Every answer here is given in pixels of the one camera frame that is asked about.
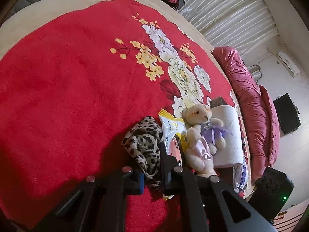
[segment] leopard print pouch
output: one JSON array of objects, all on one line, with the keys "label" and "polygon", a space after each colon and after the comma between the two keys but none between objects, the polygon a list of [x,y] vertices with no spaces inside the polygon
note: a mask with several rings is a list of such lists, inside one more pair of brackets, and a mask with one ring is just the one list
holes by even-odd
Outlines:
[{"label": "leopard print pouch", "polygon": [[153,117],[147,116],[138,122],[125,135],[122,141],[124,149],[142,169],[146,183],[156,187],[160,183],[160,151],[162,129]]}]

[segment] curtain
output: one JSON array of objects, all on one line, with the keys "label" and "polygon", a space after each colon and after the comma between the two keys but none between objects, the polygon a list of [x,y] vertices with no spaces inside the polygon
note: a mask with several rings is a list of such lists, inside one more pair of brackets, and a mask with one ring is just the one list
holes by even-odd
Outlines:
[{"label": "curtain", "polygon": [[185,0],[178,12],[215,46],[244,55],[278,35],[264,0]]}]

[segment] silver bolt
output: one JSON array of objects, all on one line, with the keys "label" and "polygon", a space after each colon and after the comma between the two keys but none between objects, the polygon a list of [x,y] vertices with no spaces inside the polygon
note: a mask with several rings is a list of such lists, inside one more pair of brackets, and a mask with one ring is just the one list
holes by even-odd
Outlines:
[{"label": "silver bolt", "polygon": [[211,181],[214,182],[214,183],[218,183],[220,181],[220,178],[217,175],[212,175],[211,176]]},{"label": "silver bolt", "polygon": [[125,166],[125,167],[122,168],[122,171],[123,171],[124,173],[130,173],[130,172],[132,171],[132,168],[129,167],[129,166]]},{"label": "silver bolt", "polygon": [[182,167],[174,167],[174,171],[176,173],[182,173],[183,172],[183,168]]},{"label": "silver bolt", "polygon": [[87,176],[86,181],[87,182],[94,182],[95,181],[95,177],[93,175],[89,175],[89,176]]}]

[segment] white air conditioner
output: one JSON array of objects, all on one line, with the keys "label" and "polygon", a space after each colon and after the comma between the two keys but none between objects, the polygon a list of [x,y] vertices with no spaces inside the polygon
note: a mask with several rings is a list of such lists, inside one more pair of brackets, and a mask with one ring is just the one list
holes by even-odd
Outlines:
[{"label": "white air conditioner", "polygon": [[284,51],[280,51],[278,53],[278,57],[280,58],[282,64],[285,66],[285,68],[288,70],[292,77],[296,78],[299,76],[300,70]]}]

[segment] teddy bear head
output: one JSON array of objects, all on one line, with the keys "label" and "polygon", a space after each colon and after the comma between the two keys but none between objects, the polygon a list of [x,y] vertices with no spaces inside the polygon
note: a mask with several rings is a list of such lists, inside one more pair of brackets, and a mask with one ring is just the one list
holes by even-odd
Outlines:
[{"label": "teddy bear head", "polygon": [[182,118],[190,125],[203,124],[211,119],[211,108],[205,104],[195,104],[183,109]]}]

